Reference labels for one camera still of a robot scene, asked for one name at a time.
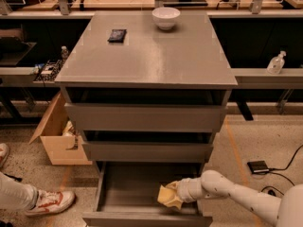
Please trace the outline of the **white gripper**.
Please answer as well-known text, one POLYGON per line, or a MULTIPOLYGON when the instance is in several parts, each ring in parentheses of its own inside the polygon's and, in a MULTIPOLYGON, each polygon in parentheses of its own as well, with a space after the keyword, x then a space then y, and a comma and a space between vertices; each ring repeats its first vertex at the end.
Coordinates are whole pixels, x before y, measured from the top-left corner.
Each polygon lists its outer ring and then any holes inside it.
POLYGON ((168 183, 166 188, 176 190, 178 197, 173 197, 165 201, 167 207, 176 207, 178 210, 182 208, 183 202, 189 203, 199 200, 203 196, 203 188, 199 178, 186 178, 179 181, 168 183))

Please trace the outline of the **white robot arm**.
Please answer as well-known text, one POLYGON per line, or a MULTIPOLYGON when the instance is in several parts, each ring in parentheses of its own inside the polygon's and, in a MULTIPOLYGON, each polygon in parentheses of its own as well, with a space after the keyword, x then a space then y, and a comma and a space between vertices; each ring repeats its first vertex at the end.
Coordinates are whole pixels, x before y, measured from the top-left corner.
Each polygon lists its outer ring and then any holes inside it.
POLYGON ((303 227, 303 185, 290 188, 282 198, 233 183, 220 172, 207 170, 198 178, 161 185, 157 200, 167 207, 201 199, 230 198, 273 227, 303 227))

